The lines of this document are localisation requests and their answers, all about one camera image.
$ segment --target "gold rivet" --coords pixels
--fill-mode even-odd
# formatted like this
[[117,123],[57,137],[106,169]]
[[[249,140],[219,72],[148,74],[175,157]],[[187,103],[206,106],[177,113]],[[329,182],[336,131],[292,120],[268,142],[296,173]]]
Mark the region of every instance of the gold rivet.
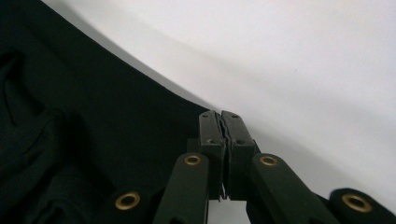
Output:
[[[130,203],[123,202],[124,199],[131,199],[132,201]],[[140,202],[140,196],[136,192],[128,192],[125,194],[122,194],[117,200],[116,200],[116,207],[120,210],[128,210],[131,208],[136,207]]]
[[350,208],[358,211],[367,213],[373,210],[373,207],[361,196],[355,194],[344,194],[342,196],[343,202]]
[[269,165],[269,166],[277,165],[277,159],[275,159],[274,157],[271,157],[271,156],[261,157],[260,162],[264,165]]
[[202,159],[198,156],[188,156],[186,159],[184,159],[184,162],[186,162],[188,165],[197,165],[201,163]]

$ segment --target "black fabric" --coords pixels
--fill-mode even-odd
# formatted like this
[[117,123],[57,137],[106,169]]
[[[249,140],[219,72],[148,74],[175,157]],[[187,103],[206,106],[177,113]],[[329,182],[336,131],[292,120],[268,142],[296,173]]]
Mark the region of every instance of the black fabric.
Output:
[[40,1],[0,1],[0,223],[89,223],[117,189],[154,194],[205,111]]

